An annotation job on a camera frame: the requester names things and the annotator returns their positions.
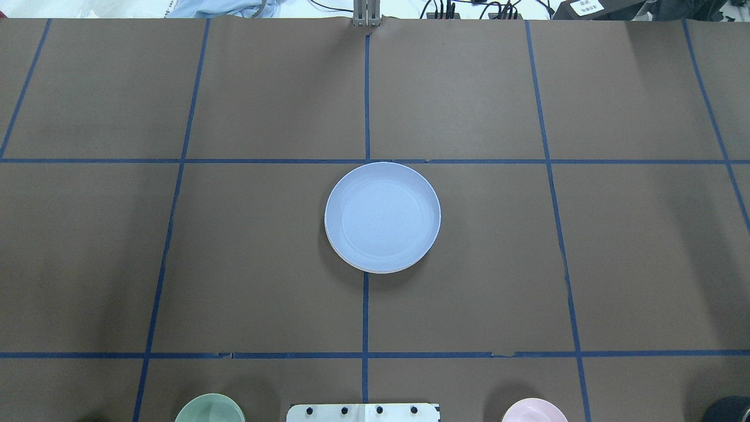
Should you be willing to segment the blue plate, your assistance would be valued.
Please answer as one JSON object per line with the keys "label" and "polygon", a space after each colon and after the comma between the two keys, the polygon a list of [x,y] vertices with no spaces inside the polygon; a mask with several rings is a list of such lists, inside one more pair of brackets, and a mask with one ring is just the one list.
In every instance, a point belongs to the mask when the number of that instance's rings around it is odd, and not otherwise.
{"label": "blue plate", "polygon": [[362,228],[442,222],[433,185],[416,170],[394,162],[372,162],[343,176],[330,191],[323,224]]}

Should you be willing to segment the pink bowl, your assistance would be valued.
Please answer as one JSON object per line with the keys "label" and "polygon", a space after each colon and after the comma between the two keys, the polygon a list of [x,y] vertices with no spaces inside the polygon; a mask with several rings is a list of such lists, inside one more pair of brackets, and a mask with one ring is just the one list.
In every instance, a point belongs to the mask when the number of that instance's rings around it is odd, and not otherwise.
{"label": "pink bowl", "polygon": [[568,421],[565,414],[550,401],[541,398],[525,398],[513,403],[501,421]]}

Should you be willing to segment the green bowl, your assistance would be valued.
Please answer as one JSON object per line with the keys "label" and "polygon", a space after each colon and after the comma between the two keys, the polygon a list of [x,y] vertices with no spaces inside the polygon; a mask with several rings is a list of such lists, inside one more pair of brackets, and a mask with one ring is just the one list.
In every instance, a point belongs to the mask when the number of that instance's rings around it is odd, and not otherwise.
{"label": "green bowl", "polygon": [[246,415],[228,396],[206,393],[186,403],[174,421],[246,421]]}

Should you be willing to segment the light blue cloth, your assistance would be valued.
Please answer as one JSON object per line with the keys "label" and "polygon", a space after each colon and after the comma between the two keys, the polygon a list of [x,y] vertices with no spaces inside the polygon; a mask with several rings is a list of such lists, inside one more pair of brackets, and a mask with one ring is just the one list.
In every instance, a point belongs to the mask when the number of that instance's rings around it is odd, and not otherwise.
{"label": "light blue cloth", "polygon": [[209,19],[238,16],[247,19],[274,17],[279,1],[173,1],[166,18]]}

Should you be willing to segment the clear plastic bag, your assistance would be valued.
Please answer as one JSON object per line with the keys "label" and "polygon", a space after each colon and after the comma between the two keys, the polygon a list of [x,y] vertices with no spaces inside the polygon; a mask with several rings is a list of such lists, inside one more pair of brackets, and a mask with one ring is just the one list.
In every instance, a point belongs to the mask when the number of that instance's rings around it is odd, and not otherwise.
{"label": "clear plastic bag", "polygon": [[90,19],[163,18],[179,1],[83,1],[75,17]]}

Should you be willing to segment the dark blue saucepan with lid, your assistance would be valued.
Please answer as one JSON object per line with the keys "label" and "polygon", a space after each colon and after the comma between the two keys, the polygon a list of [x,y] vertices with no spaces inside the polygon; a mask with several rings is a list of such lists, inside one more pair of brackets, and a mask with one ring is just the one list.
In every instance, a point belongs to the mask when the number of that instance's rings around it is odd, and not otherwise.
{"label": "dark blue saucepan with lid", "polygon": [[705,410],[701,421],[749,421],[749,396],[726,396],[716,400]]}

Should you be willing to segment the aluminium frame post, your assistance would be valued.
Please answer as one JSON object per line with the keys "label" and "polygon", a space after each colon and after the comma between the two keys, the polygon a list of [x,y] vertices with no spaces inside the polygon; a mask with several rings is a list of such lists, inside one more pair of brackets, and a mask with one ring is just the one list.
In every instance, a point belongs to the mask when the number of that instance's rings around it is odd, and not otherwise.
{"label": "aluminium frame post", "polygon": [[356,27],[377,27],[382,22],[380,0],[354,0],[353,24]]}

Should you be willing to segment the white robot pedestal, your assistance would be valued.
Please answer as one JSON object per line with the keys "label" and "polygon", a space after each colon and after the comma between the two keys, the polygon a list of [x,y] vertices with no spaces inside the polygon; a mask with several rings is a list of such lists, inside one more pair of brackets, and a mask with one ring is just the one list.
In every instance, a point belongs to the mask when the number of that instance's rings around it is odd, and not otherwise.
{"label": "white robot pedestal", "polygon": [[440,421],[432,403],[343,403],[291,406],[287,421]]}

